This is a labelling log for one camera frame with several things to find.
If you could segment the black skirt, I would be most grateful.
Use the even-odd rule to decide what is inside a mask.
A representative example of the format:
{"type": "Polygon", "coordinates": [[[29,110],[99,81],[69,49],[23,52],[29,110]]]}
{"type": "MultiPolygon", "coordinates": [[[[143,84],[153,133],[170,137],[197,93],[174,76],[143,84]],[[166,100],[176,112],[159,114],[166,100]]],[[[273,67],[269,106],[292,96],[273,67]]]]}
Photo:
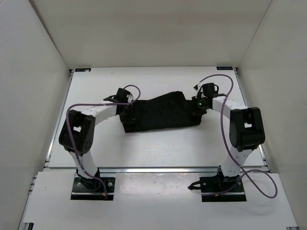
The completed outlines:
{"type": "Polygon", "coordinates": [[[126,133],[197,126],[202,115],[195,112],[194,100],[181,91],[150,100],[137,100],[119,116],[126,133]]]}

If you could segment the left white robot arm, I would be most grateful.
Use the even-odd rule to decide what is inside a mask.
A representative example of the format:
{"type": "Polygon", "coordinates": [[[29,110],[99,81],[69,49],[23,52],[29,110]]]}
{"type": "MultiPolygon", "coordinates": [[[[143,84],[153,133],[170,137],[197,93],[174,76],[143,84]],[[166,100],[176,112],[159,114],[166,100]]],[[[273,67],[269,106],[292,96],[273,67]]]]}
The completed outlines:
{"type": "Polygon", "coordinates": [[[101,103],[76,103],[67,109],[59,143],[74,159],[77,174],[90,191],[100,186],[100,173],[90,152],[95,127],[108,118],[122,114],[126,107],[139,99],[133,98],[128,87],[119,88],[115,95],[105,98],[101,103]]]}

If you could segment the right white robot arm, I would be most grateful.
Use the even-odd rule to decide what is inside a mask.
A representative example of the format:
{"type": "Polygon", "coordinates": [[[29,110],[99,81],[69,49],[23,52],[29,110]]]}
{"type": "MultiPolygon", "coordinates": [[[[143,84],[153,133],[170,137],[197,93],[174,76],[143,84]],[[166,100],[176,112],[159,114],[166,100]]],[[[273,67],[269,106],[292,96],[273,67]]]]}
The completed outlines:
{"type": "Polygon", "coordinates": [[[261,111],[257,107],[247,107],[229,100],[220,94],[219,87],[214,83],[194,86],[196,90],[196,107],[205,112],[212,109],[229,119],[229,153],[220,166],[222,175],[215,179],[215,187],[226,192],[232,187],[231,178],[238,177],[240,167],[247,157],[265,141],[265,132],[261,111]]]}

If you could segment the right blue label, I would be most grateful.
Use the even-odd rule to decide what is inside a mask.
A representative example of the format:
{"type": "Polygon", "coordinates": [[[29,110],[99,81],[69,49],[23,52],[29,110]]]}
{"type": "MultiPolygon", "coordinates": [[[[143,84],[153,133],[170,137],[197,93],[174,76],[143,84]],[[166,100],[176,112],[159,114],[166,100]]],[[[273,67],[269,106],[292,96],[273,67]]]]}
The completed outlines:
{"type": "Polygon", "coordinates": [[[217,69],[217,70],[220,70],[220,71],[226,71],[226,70],[233,70],[233,67],[229,67],[229,66],[217,66],[216,69],[217,69]]]}

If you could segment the blue label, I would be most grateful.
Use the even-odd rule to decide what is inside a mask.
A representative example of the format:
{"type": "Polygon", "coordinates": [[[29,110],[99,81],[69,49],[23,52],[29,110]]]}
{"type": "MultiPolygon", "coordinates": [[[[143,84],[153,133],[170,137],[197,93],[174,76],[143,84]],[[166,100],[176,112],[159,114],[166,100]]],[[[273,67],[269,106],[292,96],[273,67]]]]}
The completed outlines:
{"type": "Polygon", "coordinates": [[[220,70],[220,71],[226,71],[226,70],[233,70],[233,67],[229,67],[229,66],[217,66],[216,69],[217,69],[217,70],[220,70]]]}
{"type": "Polygon", "coordinates": [[[90,72],[91,68],[76,68],[75,72],[90,72]]]}

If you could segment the left blue label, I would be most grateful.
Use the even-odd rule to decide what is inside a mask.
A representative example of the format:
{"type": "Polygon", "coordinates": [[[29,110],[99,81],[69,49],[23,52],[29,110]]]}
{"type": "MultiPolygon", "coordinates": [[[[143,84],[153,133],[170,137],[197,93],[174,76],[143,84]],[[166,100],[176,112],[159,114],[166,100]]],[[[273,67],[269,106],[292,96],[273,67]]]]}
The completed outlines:
{"type": "Polygon", "coordinates": [[[90,72],[91,68],[76,68],[75,72],[90,72]]]}

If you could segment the aluminium rail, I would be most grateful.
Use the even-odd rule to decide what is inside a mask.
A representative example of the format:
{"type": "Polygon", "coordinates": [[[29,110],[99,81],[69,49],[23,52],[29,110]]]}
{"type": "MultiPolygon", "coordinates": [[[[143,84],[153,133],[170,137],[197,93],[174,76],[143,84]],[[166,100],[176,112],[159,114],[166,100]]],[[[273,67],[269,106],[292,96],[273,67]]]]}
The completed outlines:
{"type": "Polygon", "coordinates": [[[100,167],[101,173],[215,173],[218,167],[100,167]]]}

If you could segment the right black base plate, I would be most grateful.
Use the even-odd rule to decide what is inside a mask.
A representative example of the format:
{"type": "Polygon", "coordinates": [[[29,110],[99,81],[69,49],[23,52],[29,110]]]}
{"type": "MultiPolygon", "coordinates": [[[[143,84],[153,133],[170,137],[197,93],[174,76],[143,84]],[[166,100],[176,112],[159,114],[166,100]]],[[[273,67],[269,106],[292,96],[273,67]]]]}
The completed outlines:
{"type": "Polygon", "coordinates": [[[239,176],[225,177],[221,172],[215,176],[204,176],[188,186],[189,190],[200,190],[202,202],[246,202],[246,194],[239,176]]]}

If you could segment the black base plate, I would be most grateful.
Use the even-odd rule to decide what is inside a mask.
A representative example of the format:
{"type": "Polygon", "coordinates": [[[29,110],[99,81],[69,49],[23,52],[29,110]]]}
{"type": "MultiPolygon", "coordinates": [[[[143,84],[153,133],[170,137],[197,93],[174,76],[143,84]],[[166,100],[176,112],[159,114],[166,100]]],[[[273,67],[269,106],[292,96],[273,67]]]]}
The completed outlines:
{"type": "Polygon", "coordinates": [[[188,186],[189,190],[200,190],[202,202],[246,202],[246,194],[239,176],[225,177],[221,172],[215,176],[204,176],[188,186]]]}
{"type": "Polygon", "coordinates": [[[71,189],[71,200],[113,201],[116,178],[102,177],[101,179],[105,183],[107,195],[102,185],[84,186],[81,179],[75,177],[71,189]]]}

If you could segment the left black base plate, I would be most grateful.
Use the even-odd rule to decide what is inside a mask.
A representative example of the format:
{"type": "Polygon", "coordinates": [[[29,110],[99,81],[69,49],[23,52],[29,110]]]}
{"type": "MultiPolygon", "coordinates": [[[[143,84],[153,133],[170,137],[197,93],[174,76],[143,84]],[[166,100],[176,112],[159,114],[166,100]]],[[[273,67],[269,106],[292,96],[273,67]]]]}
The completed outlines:
{"type": "Polygon", "coordinates": [[[84,186],[81,179],[75,177],[71,189],[71,200],[113,201],[116,178],[102,177],[101,179],[105,183],[107,195],[102,185],[84,186]]]}

